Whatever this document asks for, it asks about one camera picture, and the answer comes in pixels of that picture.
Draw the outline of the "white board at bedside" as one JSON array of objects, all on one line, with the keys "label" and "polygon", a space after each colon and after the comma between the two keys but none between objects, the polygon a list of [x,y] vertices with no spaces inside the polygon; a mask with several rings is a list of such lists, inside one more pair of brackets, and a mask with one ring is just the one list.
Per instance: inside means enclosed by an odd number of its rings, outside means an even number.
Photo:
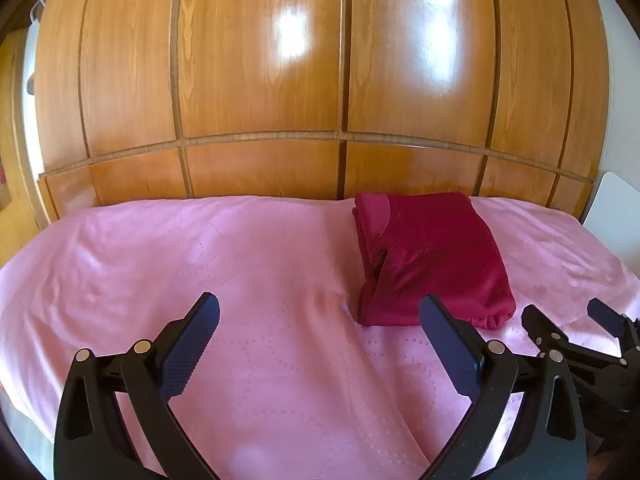
[{"label": "white board at bedside", "polygon": [[607,171],[582,225],[632,272],[639,274],[640,194],[633,186]]}]

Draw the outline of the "pink bedspread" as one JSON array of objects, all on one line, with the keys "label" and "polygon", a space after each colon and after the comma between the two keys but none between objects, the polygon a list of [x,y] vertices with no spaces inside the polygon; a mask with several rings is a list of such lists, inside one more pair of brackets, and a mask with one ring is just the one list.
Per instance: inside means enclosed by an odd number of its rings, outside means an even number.
[{"label": "pink bedspread", "polygon": [[[521,322],[533,304],[572,344],[622,365],[567,362],[587,478],[639,474],[639,351],[587,313],[598,298],[639,319],[639,281],[574,217],[471,197],[498,245],[516,303],[484,340],[544,356]],[[1,271],[1,385],[52,443],[77,351],[127,352],[183,318],[203,292],[220,321],[171,411],[215,479],[424,479],[471,401],[416,326],[357,322],[364,283],[355,199],[144,200],[55,222]],[[123,393],[145,467],[163,471]],[[510,396],[476,468],[492,468],[523,395]]]}]

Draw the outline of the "wooden wardrobe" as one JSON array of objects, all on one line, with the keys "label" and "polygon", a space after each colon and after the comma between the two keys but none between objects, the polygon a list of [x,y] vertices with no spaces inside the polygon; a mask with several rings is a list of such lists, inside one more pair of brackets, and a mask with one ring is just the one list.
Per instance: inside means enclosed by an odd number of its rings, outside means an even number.
[{"label": "wooden wardrobe", "polygon": [[460,191],[580,216],[598,0],[46,0],[49,216],[156,198]]}]

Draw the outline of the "dark red garment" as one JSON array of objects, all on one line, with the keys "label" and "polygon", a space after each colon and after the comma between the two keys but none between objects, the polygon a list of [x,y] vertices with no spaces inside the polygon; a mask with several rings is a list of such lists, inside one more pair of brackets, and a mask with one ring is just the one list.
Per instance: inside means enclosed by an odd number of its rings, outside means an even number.
[{"label": "dark red garment", "polygon": [[364,274],[359,324],[416,326],[429,294],[483,330],[514,315],[500,250],[469,196],[360,193],[352,215]]}]

